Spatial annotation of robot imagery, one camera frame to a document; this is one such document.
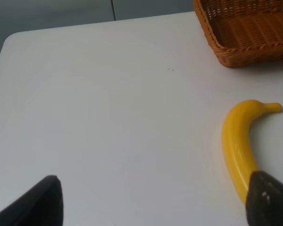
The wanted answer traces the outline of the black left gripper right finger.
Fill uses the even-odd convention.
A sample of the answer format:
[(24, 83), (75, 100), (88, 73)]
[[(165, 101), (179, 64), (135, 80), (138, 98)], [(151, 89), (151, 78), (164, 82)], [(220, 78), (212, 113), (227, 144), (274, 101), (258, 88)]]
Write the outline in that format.
[(254, 171), (245, 208), (250, 226), (283, 226), (283, 183), (264, 171)]

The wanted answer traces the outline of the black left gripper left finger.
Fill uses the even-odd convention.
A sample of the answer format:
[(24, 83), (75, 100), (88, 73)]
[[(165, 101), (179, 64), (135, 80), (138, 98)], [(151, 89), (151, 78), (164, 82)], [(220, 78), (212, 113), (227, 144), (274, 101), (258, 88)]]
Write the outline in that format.
[(59, 178), (48, 175), (0, 212), (0, 226), (62, 226), (64, 204)]

